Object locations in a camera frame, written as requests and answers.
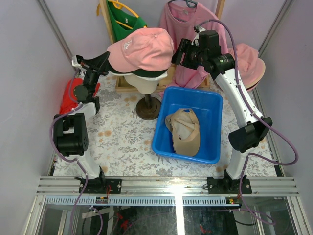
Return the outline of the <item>black cap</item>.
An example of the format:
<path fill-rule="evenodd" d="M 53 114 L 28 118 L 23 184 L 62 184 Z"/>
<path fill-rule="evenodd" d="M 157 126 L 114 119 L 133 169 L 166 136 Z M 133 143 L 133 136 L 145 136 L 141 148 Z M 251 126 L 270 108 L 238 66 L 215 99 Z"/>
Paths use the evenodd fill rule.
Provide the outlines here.
<path fill-rule="evenodd" d="M 117 71 L 114 68 L 110 67 L 109 71 L 111 73 L 114 73 L 114 74 L 124 74 L 124 75 L 134 74 L 134 75 L 137 75 L 139 77 L 153 78 L 153 77 L 161 76 L 162 74 L 166 73 L 168 70 L 165 69 L 165 70 L 161 70 L 161 71 L 148 71 L 148 70 L 143 70 L 143 69 L 137 69 L 137 70 L 134 70 L 131 72 L 120 72 L 120 71 Z"/>

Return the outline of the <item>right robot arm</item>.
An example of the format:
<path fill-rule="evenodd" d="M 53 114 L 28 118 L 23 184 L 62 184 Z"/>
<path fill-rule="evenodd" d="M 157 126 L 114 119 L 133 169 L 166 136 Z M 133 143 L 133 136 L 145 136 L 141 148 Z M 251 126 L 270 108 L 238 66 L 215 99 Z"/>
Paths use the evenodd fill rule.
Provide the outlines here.
<path fill-rule="evenodd" d="M 225 93 L 236 117 L 238 129 L 228 135 L 232 146 L 230 163 L 221 179 L 209 178 L 209 192 L 236 193 L 249 185 L 243 169 L 246 156 L 264 139 L 272 125 L 270 117 L 255 107 L 245 89 L 235 59 L 229 53 L 222 54 L 219 35 L 214 30 L 199 32 L 194 40 L 181 39 L 172 63 L 196 70 L 199 66 L 209 73 Z"/>

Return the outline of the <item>black bucket hat beige brim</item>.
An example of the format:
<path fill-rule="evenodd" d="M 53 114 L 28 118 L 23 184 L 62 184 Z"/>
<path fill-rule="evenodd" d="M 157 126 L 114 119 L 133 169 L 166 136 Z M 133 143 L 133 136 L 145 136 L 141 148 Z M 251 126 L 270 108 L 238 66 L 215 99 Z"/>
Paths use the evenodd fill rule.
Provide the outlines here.
<path fill-rule="evenodd" d="M 253 86 L 247 88 L 246 90 L 247 90 L 248 92 L 249 92 L 249 91 L 252 91 L 253 89 L 256 88 L 256 86 L 257 86 L 258 84 L 259 84 L 259 82 L 257 82 L 255 85 L 253 85 Z"/>

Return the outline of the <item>beige mannequin head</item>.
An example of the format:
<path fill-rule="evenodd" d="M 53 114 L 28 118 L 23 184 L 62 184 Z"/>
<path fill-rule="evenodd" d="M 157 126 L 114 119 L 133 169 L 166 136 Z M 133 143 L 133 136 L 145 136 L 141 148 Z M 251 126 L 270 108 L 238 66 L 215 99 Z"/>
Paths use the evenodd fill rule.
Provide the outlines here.
<path fill-rule="evenodd" d="M 146 80 L 136 75 L 127 75 L 124 78 L 128 84 L 134 86 L 142 94 L 152 94 L 158 86 L 158 81 Z"/>

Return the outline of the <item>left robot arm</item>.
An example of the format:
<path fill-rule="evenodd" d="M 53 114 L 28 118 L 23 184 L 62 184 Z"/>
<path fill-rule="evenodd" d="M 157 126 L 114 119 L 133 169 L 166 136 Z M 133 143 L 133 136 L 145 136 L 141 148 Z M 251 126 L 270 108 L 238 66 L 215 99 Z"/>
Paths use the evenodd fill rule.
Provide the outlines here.
<path fill-rule="evenodd" d="M 89 151 L 87 120 L 100 109 L 99 98 L 95 95 L 99 77 L 109 72 L 107 51 L 93 59 L 80 55 L 72 58 L 72 65 L 83 69 L 84 78 L 80 84 L 74 79 L 65 91 L 72 102 L 63 114 L 57 114 L 50 126 L 50 140 L 55 153 L 67 163 L 76 163 L 82 170 L 81 181 L 91 180 L 90 187 L 96 193 L 106 190 L 107 181 L 101 167 L 92 159 Z"/>

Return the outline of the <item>white baseball cap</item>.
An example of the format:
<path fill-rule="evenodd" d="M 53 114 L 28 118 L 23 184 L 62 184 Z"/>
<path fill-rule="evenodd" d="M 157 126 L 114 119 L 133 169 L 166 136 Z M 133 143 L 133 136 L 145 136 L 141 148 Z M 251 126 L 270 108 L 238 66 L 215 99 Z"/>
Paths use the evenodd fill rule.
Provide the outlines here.
<path fill-rule="evenodd" d="M 147 81 L 158 81 L 158 80 L 162 80 L 164 78 L 166 78 L 168 76 L 168 72 L 165 71 L 163 73 L 160 73 L 160 72 L 149 72 L 149 73 L 146 73 L 146 74 L 135 74 L 135 73 L 125 73 L 123 74 L 123 76 L 137 76 L 138 78 L 140 79 L 144 79 L 144 80 L 147 80 Z"/>

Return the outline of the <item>pink baseball cap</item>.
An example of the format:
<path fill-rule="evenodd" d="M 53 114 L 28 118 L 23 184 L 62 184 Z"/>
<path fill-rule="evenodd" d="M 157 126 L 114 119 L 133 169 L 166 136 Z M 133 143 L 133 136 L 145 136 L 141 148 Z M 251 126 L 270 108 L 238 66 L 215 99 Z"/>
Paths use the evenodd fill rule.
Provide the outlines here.
<path fill-rule="evenodd" d="M 128 73 L 138 69 L 164 71 L 171 65 L 174 43 L 162 28 L 140 28 L 110 45 L 108 61 L 114 70 Z"/>

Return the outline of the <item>blue plastic bin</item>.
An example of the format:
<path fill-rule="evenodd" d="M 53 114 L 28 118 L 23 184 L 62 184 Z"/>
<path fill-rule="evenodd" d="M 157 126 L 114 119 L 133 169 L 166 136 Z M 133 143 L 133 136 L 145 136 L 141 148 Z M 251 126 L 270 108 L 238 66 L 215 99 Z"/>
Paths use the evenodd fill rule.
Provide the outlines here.
<path fill-rule="evenodd" d="M 200 123 L 200 148 L 194 157 L 177 154 L 172 144 L 172 135 L 165 125 L 165 118 L 180 108 L 191 108 Z M 152 150 L 161 156 L 215 164 L 221 155 L 223 98 L 219 93 L 168 87 L 164 91 L 161 109 L 152 141 Z"/>

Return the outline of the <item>khaki baseball cap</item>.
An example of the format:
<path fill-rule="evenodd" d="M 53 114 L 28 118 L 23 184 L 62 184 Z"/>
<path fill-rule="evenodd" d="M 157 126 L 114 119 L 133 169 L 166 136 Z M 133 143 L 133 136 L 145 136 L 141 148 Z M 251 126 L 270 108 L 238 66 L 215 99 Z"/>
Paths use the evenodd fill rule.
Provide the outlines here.
<path fill-rule="evenodd" d="M 165 118 L 165 125 L 172 134 L 176 154 L 194 157 L 200 148 L 200 124 L 191 108 L 180 108 Z"/>

